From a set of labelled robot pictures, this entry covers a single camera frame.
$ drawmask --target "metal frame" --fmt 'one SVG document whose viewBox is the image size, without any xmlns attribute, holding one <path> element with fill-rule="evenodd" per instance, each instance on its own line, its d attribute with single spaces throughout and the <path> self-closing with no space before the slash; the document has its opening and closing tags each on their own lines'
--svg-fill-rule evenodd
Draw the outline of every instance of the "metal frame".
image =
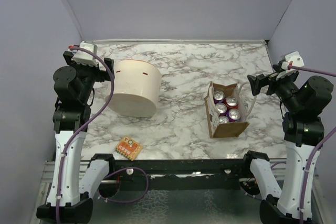
<svg viewBox="0 0 336 224">
<path fill-rule="evenodd" d="M 286 159 L 271 159 L 270 163 L 275 164 L 277 162 L 283 162 Z M 81 179 L 88 167 L 90 161 L 81 161 L 79 168 L 79 179 Z M 227 189 L 239 189 L 237 181 L 244 181 L 249 179 L 248 174 L 242 171 L 242 159 L 193 159 L 193 160 L 116 160 L 116 169 L 124 167 L 140 167 L 143 168 L 148 175 L 151 176 L 150 189 L 161 190 L 175 190 L 175 189 L 203 189 L 206 186 L 211 188 L 227 188 Z M 41 183 L 35 203 L 34 212 L 30 221 L 30 224 L 41 224 L 41 220 L 36 218 L 36 209 L 38 206 L 46 202 L 52 178 L 54 175 L 55 162 L 46 162 L 44 171 L 41 178 Z M 272 170 L 274 176 L 278 181 L 284 180 L 286 166 L 279 164 Z M 116 180 L 103 180 L 102 185 L 115 184 Z M 139 184 L 143 187 L 142 183 L 126 183 L 123 181 L 120 190 L 138 190 L 139 188 L 134 185 Z M 319 182 L 319 176 L 315 175 L 313 180 L 312 189 L 312 204 L 318 211 L 315 216 L 319 224 L 333 224 L 333 220 L 329 209 L 327 208 L 325 199 L 322 194 L 322 188 Z"/>
<path fill-rule="evenodd" d="M 100 39 L 86 40 L 87 43 L 93 44 L 261 44 L 266 45 L 265 40 L 234 40 L 234 39 Z"/>
</svg>

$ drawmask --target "cardboard box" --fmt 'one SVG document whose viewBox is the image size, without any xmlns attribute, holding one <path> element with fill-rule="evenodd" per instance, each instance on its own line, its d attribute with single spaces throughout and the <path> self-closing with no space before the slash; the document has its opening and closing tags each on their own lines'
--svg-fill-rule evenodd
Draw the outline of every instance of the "cardboard box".
<svg viewBox="0 0 336 224">
<path fill-rule="evenodd" d="M 225 97 L 234 96 L 238 101 L 238 110 L 241 113 L 240 122 L 219 123 L 219 111 L 216 109 L 213 92 L 214 90 L 221 90 Z M 243 100 L 238 94 L 237 83 L 229 86 L 224 86 L 211 82 L 208 88 L 208 94 L 205 97 L 205 109 L 208 120 L 209 134 L 211 138 L 220 137 L 236 137 L 239 136 L 249 125 L 247 118 L 247 110 Z"/>
</svg>

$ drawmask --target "white cylindrical container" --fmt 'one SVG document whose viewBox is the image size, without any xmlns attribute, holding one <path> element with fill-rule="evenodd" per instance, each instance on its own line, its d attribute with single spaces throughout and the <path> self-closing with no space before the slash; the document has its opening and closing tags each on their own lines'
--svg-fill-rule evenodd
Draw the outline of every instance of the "white cylindrical container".
<svg viewBox="0 0 336 224">
<path fill-rule="evenodd" d="M 109 107 L 121 115 L 148 118 L 156 113 L 161 73 L 142 60 L 120 60 L 114 64 L 114 94 Z"/>
</svg>

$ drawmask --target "marble tabletop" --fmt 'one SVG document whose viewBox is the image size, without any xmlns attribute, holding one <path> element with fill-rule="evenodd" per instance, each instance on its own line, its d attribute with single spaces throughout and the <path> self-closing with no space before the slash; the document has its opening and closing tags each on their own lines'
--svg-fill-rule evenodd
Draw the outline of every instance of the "marble tabletop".
<svg viewBox="0 0 336 224">
<path fill-rule="evenodd" d="M 247 81 L 248 74 L 272 72 L 264 43 L 225 44 L 101 44 L 98 55 L 115 61 L 146 60 L 161 72 L 158 111 L 152 118 L 121 116 L 106 108 L 90 125 L 82 159 L 112 153 L 125 135 L 144 147 L 137 159 L 242 158 L 248 150 L 270 158 L 286 156 L 279 99 L 258 96 L 249 127 L 232 138 L 210 138 L 204 97 L 210 81 L 224 85 Z M 105 103 L 108 83 L 96 83 L 92 114 Z M 250 105 L 249 85 L 242 96 Z"/>
</svg>

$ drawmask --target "gray wall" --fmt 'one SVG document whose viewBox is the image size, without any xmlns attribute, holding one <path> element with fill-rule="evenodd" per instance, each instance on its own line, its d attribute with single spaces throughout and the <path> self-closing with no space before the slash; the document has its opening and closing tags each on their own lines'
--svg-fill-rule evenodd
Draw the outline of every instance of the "gray wall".
<svg viewBox="0 0 336 224">
<path fill-rule="evenodd" d="M 52 75 L 80 36 L 60 0 L 0 6 L 0 222 L 29 223 L 55 146 Z"/>
<path fill-rule="evenodd" d="M 306 67 L 336 71 L 336 0 L 293 0 L 277 27 L 269 52 L 272 62 L 281 55 L 299 51 Z M 301 86 L 311 76 L 301 72 L 297 85 Z M 336 79 L 327 77 L 336 84 Z M 322 113 L 326 134 L 336 125 L 336 87 L 333 100 Z M 322 149 L 317 163 L 325 197 L 330 209 L 336 209 L 335 172 L 336 135 Z"/>
<path fill-rule="evenodd" d="M 291 0 L 68 0 L 83 37 L 270 39 Z"/>
</svg>

